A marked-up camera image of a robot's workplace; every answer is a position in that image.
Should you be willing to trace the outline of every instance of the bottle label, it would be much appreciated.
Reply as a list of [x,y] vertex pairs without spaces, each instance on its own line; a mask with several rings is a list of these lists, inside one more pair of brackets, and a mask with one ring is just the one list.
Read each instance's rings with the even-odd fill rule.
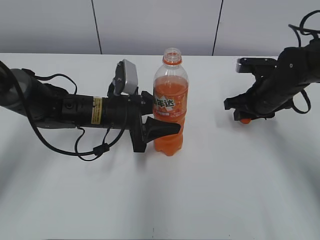
[[187,112],[188,89],[180,95],[167,96],[153,90],[153,113],[170,119],[180,117]]
[[102,116],[102,102],[102,97],[93,97],[91,124],[100,124]]

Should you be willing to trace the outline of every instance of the white wall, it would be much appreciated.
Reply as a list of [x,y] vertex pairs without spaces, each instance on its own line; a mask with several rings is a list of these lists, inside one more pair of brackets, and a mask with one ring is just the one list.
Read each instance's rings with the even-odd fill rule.
[[104,54],[211,55],[221,0],[94,0]]
[[1,53],[98,54],[89,0],[1,0]]
[[[288,24],[299,26],[301,19],[320,9],[320,0],[224,0],[214,55],[278,56],[298,41]],[[320,13],[306,28],[320,30]],[[310,36],[302,38],[308,44]]]
[[[1,0],[0,53],[277,56],[320,0]],[[320,14],[306,27],[320,29]],[[307,44],[310,37],[303,38]]]

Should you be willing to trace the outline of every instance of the white table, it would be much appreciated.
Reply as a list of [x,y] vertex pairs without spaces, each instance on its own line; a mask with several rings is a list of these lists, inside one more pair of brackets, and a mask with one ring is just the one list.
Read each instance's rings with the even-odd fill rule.
[[[136,64],[140,90],[152,92],[161,56],[0,54],[10,68],[66,74],[93,96],[106,96],[123,58]],[[320,239],[320,85],[307,88],[307,115],[283,110],[242,125],[223,104],[254,81],[235,72],[236,59],[183,57],[188,112],[173,157],[152,143],[133,153],[126,131],[110,152],[83,162],[49,150],[25,117],[0,108],[0,239]],[[51,83],[73,91],[63,78]],[[70,151],[81,133],[41,132]],[[89,129],[81,151],[104,133]]]

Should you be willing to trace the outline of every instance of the robotic arm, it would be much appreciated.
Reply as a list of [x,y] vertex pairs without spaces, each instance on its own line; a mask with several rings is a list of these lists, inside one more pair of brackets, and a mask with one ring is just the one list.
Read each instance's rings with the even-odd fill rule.
[[[77,95],[65,89],[42,83],[63,74],[39,77],[29,69],[9,69],[0,62],[0,106],[28,118],[38,138],[51,150],[69,156],[95,155],[100,157],[107,152],[122,136],[125,129],[130,131],[133,151],[143,153],[147,143],[163,136],[177,134],[180,125],[148,117],[142,123],[142,116],[152,114],[153,96],[147,91],[138,94],[136,66],[124,59],[117,64],[115,77],[109,86],[108,97]],[[116,139],[102,144],[89,152],[78,152],[78,142],[84,135],[84,128],[121,129]],[[83,131],[75,142],[75,152],[68,152],[50,145],[38,128],[72,129]]]
[[[255,119],[269,119],[282,109],[292,108],[297,113],[306,114],[311,103],[304,88],[311,83],[320,82],[320,31],[304,28],[308,17],[320,10],[306,15],[300,26],[289,25],[298,37],[299,47],[287,47],[278,59],[240,58],[237,61],[238,73],[251,73],[255,83],[246,93],[227,98],[224,101],[226,110],[235,109],[234,120],[248,124]],[[314,37],[310,43],[301,47],[298,30],[303,35]],[[293,97],[301,93],[308,105],[307,111],[296,108]]]

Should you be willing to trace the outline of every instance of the orange object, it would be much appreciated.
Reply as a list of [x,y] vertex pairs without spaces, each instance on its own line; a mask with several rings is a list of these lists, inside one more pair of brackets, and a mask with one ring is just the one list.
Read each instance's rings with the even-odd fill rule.
[[251,122],[251,118],[244,118],[244,119],[241,119],[240,122],[242,124],[249,124]]
[[154,140],[154,147],[156,151],[172,156],[183,144],[189,83],[187,73],[181,66],[181,53],[178,49],[167,49],[163,62],[153,82],[153,115],[161,121],[178,123],[181,129],[178,134]]

